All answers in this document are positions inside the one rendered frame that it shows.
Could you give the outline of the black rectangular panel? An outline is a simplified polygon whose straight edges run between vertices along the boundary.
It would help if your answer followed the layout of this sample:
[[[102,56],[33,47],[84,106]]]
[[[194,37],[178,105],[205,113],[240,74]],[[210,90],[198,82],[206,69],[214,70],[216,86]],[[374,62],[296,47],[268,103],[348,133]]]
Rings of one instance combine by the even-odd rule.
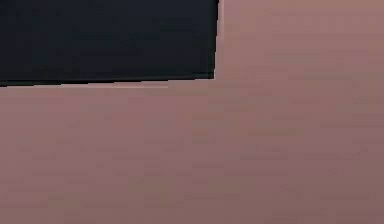
[[[211,79],[220,0],[0,0],[0,86]]]

